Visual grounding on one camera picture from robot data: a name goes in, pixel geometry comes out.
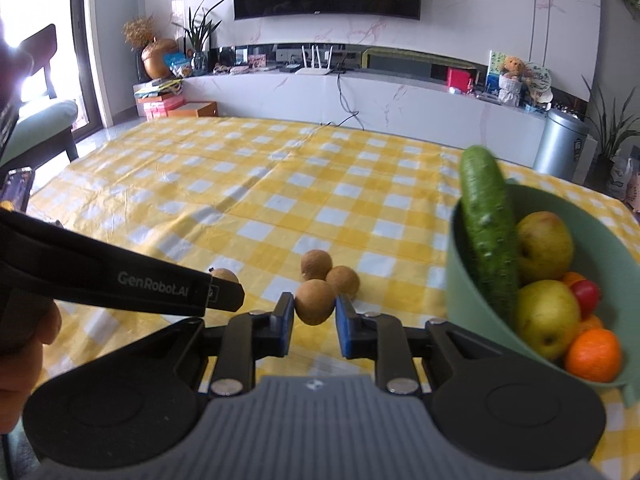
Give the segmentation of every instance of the sliding glass door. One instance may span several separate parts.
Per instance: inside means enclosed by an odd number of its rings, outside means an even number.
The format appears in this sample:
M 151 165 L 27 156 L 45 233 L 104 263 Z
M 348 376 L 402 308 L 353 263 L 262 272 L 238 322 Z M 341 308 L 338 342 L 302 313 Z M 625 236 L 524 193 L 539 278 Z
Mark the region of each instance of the sliding glass door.
M 78 104 L 74 137 L 78 140 L 102 126 L 89 65 L 83 0 L 0 0 L 4 38 L 11 46 L 56 25 L 58 50 L 51 59 L 51 79 L 56 94 Z M 44 75 L 27 79 L 22 100 L 30 102 L 46 91 Z

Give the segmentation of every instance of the green bowl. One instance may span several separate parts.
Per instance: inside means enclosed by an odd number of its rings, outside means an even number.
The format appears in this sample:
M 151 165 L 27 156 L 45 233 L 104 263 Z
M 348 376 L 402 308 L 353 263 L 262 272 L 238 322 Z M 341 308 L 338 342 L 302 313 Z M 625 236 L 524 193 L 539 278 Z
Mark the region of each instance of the green bowl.
M 622 242 L 600 221 L 564 198 L 533 187 L 508 184 L 516 220 L 536 211 L 556 213 L 574 237 L 571 270 L 596 283 L 602 301 L 596 309 L 604 326 L 618 336 L 624 351 L 623 368 L 610 383 L 582 381 L 597 391 L 618 388 L 626 406 L 640 394 L 640 267 Z M 460 202 L 450 222 L 447 250 L 446 301 L 449 319 L 472 332 L 556 369 L 536 354 L 489 307 L 466 269 L 469 253 Z

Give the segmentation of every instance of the human hand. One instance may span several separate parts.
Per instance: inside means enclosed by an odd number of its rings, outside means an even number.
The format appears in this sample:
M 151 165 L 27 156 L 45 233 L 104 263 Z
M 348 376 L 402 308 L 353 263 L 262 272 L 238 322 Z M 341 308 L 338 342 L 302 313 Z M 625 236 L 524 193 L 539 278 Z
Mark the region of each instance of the human hand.
M 42 345 L 55 341 L 61 325 L 60 311 L 52 300 L 30 341 L 18 353 L 0 356 L 0 434 L 9 433 L 18 423 L 42 370 Z

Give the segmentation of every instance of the dried flower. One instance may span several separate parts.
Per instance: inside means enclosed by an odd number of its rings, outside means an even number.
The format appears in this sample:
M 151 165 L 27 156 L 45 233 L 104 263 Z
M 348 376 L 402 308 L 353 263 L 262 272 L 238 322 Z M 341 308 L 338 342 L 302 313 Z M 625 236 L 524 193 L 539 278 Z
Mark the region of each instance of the dried flower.
M 154 40 L 154 17 L 147 16 L 131 20 L 124 24 L 122 33 L 125 42 L 131 45 L 132 50 L 145 48 Z

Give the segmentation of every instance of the trash can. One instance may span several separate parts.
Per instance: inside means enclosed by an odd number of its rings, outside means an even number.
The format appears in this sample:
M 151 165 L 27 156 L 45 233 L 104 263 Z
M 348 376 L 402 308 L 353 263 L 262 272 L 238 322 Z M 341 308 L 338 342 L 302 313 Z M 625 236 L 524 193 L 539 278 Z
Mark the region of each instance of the trash can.
M 571 181 L 588 133 L 589 125 L 580 119 L 549 110 L 533 169 Z

